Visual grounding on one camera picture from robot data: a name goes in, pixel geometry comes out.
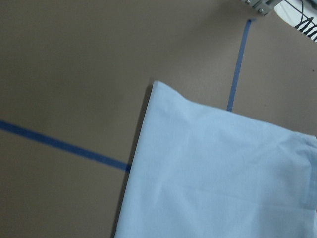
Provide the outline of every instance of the blue tape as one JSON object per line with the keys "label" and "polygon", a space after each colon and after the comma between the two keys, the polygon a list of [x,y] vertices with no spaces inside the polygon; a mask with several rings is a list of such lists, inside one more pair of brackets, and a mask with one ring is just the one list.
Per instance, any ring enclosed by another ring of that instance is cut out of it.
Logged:
{"label": "blue tape", "polygon": [[232,81],[232,85],[231,85],[231,91],[230,91],[230,96],[229,96],[229,101],[228,101],[228,106],[227,106],[227,111],[230,111],[230,112],[232,112],[232,108],[233,108],[233,102],[234,102],[234,97],[236,95],[236,90],[237,90],[237,86],[238,86],[244,49],[246,47],[247,38],[248,38],[248,34],[249,34],[249,30],[250,30],[252,21],[254,21],[254,20],[250,20],[250,19],[247,20],[246,26],[244,28],[243,36],[242,36],[238,60],[237,60],[236,69],[235,69],[234,75],[233,75],[233,81]]}
{"label": "blue tape", "polygon": [[0,120],[0,129],[5,130],[7,132],[11,132],[16,135],[23,136],[25,138],[43,143],[45,145],[49,145],[55,148],[58,148],[60,150],[67,151],[69,153],[79,155],[81,157],[85,157],[91,160],[95,160],[98,162],[101,162],[103,164],[115,167],[117,169],[124,170],[126,172],[130,172],[131,165],[126,164],[124,162],[109,158],[107,156],[97,154],[95,152],[80,148],[75,145],[71,145],[69,143],[63,142],[61,140],[57,140],[54,138],[51,138],[46,135],[39,134],[37,132],[24,129],[22,127],[7,123],[5,121]]}

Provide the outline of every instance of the metal clamp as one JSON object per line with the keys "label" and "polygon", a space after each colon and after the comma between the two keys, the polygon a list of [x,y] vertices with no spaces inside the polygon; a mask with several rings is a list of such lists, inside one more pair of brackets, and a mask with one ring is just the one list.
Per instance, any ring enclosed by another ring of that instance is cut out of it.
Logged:
{"label": "metal clamp", "polygon": [[259,14],[265,16],[283,0],[240,0],[246,5],[251,6]]}

